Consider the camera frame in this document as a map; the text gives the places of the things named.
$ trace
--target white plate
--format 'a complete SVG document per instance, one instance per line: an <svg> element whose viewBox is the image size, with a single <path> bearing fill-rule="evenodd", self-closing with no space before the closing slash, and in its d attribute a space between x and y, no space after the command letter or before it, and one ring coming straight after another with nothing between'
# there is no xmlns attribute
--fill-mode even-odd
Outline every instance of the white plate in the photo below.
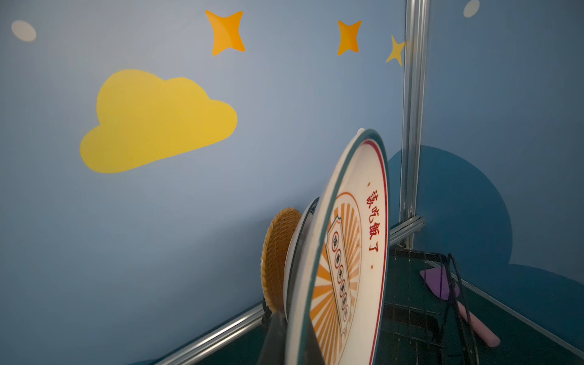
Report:
<svg viewBox="0 0 584 365"><path fill-rule="evenodd" d="M304 242L306 242L308 229L312 223L317 204L318 198L314 199L308 207L306 207L302 217L300 217L298 225L296 225L294 234L290 239L290 245L288 246L288 252L286 253L286 264L284 265L284 315L288 313L288 307L290 306L288 300L291 301L292 299L292 295L288 296L288 293L292 294L294 282L297 278L296 274L298 273L298 258L304 247Z"/></svg>
<svg viewBox="0 0 584 365"><path fill-rule="evenodd" d="M311 321L327 365L372 364L389 234L387 156L374 130L353 137L318 202L300 252L286 364L303 363Z"/></svg>

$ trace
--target star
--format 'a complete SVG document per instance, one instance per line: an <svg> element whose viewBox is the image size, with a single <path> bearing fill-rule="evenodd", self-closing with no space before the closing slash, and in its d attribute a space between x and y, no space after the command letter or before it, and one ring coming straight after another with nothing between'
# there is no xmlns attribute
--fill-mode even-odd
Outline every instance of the star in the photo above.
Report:
<svg viewBox="0 0 584 365"><path fill-rule="evenodd" d="M352 50L359 53L359 44L357 43L357 33L359 32L359 27L361 22L357 22L353 25L347 25L339 20L340 28L340 46L339 55L345 53L345 51Z"/></svg>
<svg viewBox="0 0 584 365"><path fill-rule="evenodd" d="M390 57L387 59L386 63L393 59L396 59L398 60L399 65L401 66L402 65L401 51L404 49L405 42L398 44L393 36L391 36L391 41L394 44L394 49L391 51Z"/></svg>
<svg viewBox="0 0 584 365"><path fill-rule="evenodd" d="M227 48L245 52L244 42L239 36L239 23L244 12L238 12L226 18L217 16L208 10L205 12L215 34L213 56L218 55Z"/></svg>

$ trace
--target white dot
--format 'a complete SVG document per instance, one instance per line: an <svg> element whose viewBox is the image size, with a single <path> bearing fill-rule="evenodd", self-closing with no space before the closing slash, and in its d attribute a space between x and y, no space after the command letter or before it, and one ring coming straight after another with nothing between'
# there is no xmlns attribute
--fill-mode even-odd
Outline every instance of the white dot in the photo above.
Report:
<svg viewBox="0 0 584 365"><path fill-rule="evenodd" d="M21 41L32 42L36 39L36 31L33 26L24 20L15 20L12 23L12 33Z"/></svg>
<svg viewBox="0 0 584 365"><path fill-rule="evenodd" d="M478 12L478 7L481 6L479 0L470 0L467 6L464 7L464 16L470 18Z"/></svg>

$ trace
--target yellow cloud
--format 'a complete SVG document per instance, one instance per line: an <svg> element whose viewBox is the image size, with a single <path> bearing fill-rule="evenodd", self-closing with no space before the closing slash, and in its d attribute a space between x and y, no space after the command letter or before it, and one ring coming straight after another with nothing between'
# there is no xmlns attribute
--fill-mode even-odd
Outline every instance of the yellow cloud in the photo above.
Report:
<svg viewBox="0 0 584 365"><path fill-rule="evenodd" d="M164 81L127 69L110 76L98 94L99 126L81 141L81 157L94 171L127 171L229 137L235 110L211 100L186 78Z"/></svg>

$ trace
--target orange star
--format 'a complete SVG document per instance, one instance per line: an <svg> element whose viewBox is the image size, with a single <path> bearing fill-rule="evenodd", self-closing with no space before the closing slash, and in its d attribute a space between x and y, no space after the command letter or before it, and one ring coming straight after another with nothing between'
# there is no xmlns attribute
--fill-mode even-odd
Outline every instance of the orange star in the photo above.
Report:
<svg viewBox="0 0 584 365"><path fill-rule="evenodd" d="M357 33L359 32L359 27L361 22L357 22L353 25L347 25L339 20L340 28L340 46L339 55L345 53L345 51L352 50L359 53L359 44L357 43Z"/></svg>
<svg viewBox="0 0 584 365"><path fill-rule="evenodd" d="M213 56L228 48L245 52L244 42L239 36L239 23L241 23L241 16L244 12L238 12L226 18L217 16L208 10L205 12L213 27L213 34L215 34Z"/></svg>

